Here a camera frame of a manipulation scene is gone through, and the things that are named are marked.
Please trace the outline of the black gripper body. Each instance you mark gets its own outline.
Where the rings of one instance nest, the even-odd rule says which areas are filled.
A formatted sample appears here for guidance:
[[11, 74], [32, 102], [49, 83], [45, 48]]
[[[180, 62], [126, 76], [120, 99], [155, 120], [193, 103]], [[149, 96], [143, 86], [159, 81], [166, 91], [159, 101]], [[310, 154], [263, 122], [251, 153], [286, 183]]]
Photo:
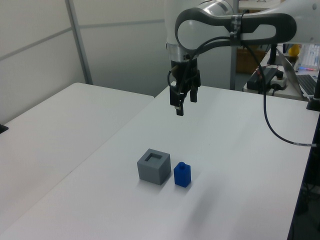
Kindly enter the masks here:
[[[168, 84], [173, 93], [187, 93], [198, 91], [201, 86], [200, 71], [198, 70], [198, 60], [191, 62], [170, 61], [171, 70], [168, 73]], [[176, 85], [170, 85], [170, 74], [175, 78]]]

